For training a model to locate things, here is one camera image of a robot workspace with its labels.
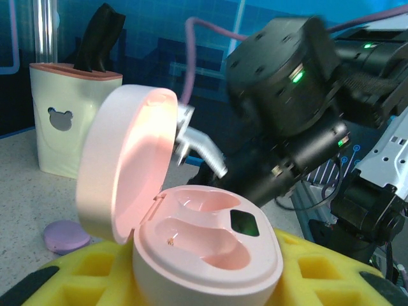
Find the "yellow foam tray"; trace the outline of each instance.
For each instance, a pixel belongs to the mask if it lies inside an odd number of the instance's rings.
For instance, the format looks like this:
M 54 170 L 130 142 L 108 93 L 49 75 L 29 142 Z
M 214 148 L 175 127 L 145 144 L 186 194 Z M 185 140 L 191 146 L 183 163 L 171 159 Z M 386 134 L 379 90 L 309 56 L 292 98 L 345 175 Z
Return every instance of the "yellow foam tray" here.
M 376 269 L 275 229 L 284 271 L 266 306 L 389 306 L 359 275 Z M 132 243 L 90 245 L 46 266 L 60 270 L 24 306 L 147 306 L 136 288 Z

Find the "knife block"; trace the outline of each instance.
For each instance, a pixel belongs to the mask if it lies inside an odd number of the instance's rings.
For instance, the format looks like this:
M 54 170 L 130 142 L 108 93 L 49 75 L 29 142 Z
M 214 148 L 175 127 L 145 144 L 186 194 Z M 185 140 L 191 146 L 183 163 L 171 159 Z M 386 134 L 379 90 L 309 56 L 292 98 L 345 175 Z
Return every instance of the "knife block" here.
M 75 179 L 88 129 L 122 75 L 35 63 L 30 78 L 40 170 Z

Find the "open lid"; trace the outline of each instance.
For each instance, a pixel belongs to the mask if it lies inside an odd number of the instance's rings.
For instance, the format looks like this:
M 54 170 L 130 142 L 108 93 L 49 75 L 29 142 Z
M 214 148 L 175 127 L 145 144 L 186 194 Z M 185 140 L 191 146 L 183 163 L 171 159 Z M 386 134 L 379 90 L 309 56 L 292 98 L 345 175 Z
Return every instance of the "open lid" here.
M 79 219 L 89 234 L 125 244 L 160 192 L 177 126 L 168 89 L 124 85 L 96 114 L 76 183 Z

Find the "speckled countertop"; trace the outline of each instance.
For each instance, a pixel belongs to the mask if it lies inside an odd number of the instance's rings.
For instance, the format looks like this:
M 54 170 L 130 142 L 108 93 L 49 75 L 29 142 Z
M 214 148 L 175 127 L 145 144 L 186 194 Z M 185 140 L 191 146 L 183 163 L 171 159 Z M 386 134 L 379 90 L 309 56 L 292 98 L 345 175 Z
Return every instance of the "speckled countertop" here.
M 163 187 L 185 184 L 197 171 L 171 164 Z M 75 180 L 38 168 L 35 131 L 0 140 L 0 295 L 57 257 L 45 248 L 42 233 L 51 222 L 78 221 L 74 199 Z M 272 226 L 302 237 L 295 213 L 273 203 L 263 211 Z

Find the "purple round object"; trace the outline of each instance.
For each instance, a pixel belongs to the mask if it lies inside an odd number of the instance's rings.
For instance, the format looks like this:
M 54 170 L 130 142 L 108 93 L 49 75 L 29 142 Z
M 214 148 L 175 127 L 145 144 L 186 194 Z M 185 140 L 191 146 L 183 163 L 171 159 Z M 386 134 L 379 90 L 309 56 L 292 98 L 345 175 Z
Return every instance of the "purple round object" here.
M 49 224 L 44 229 L 44 241 L 48 250 L 65 255 L 89 245 L 91 236 L 79 223 L 61 220 Z

